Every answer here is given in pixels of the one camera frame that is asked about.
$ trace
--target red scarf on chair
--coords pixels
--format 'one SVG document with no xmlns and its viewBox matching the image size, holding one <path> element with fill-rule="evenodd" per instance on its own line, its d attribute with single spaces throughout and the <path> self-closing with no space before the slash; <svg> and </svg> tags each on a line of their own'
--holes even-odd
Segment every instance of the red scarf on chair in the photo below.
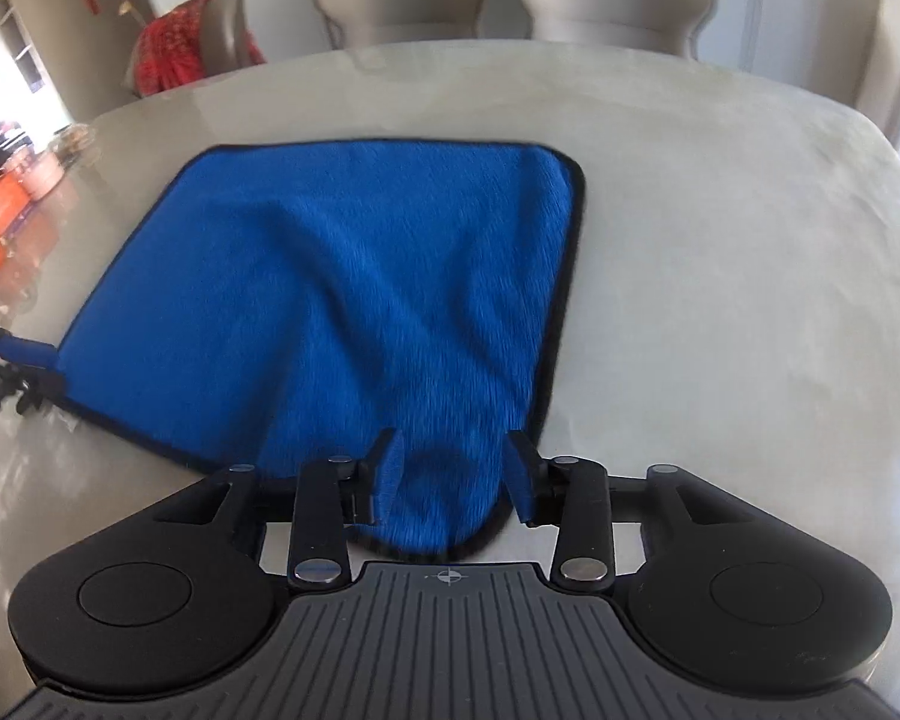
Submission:
<svg viewBox="0 0 900 720">
<path fill-rule="evenodd" d="M 200 59 L 200 18 L 203 6 L 211 0 L 188 0 L 170 13 L 149 23 L 137 42 L 137 61 L 133 79 L 142 97 L 175 89 L 205 79 Z M 260 50 L 250 41 L 250 59 L 254 65 L 264 60 Z"/>
</svg>

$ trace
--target crosshair symbol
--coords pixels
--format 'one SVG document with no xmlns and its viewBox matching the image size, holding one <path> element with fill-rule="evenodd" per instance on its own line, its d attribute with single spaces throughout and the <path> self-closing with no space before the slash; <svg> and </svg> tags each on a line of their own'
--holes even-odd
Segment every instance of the crosshair symbol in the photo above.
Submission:
<svg viewBox="0 0 900 720">
<path fill-rule="evenodd" d="M 461 579 L 466 579 L 460 571 L 453 568 L 444 568 L 444 570 L 440 571 L 437 574 L 437 579 L 442 581 L 444 584 L 453 584 L 455 581 L 461 581 Z"/>
</svg>

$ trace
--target microfiber cloth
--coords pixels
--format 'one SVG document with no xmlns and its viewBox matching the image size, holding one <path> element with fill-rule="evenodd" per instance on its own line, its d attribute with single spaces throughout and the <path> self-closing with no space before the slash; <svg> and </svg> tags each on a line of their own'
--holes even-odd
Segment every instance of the microfiber cloth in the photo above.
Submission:
<svg viewBox="0 0 900 720">
<path fill-rule="evenodd" d="M 542 146 L 218 146 L 83 306 L 61 405 L 271 477 L 394 427 L 403 477 L 365 541 L 461 557 L 509 512 L 506 431 L 543 422 L 582 202 L 578 167 Z"/>
</svg>

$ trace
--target table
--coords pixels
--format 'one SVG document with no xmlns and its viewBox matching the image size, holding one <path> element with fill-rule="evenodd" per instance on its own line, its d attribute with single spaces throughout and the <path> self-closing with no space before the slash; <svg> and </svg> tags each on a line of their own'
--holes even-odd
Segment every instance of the table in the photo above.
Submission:
<svg viewBox="0 0 900 720">
<path fill-rule="evenodd" d="M 619 475 L 672 461 L 866 562 L 895 604 L 869 683 L 900 710 L 900 162 L 859 114 L 673 57 L 485 41 L 240 71 L 95 127 L 98 152 L 48 200 L 58 242 L 32 305 L 7 313 L 18 335 L 59 341 L 215 143 L 406 136 L 571 156 L 586 217 L 542 453 Z M 5 622 L 20 576 L 194 478 L 56 410 L 0 413 L 0 712 L 29 687 Z M 479 557 L 546 570 L 555 538 L 511 522 Z M 617 538 L 633 570 L 634 532 Z M 265 567 L 285 545 L 268 539 Z"/>
</svg>

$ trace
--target gray ribbed plate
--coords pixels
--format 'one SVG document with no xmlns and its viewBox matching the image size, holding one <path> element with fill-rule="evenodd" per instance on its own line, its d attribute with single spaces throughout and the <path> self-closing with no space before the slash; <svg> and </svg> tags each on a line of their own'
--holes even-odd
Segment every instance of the gray ribbed plate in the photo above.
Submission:
<svg viewBox="0 0 900 720">
<path fill-rule="evenodd" d="M 883 720 L 859 683 L 797 701 L 724 696 L 643 653 L 610 605 L 530 565 L 369 563 L 298 598 L 271 638 L 211 685 L 103 704 L 39 688 L 11 720 Z"/>
</svg>

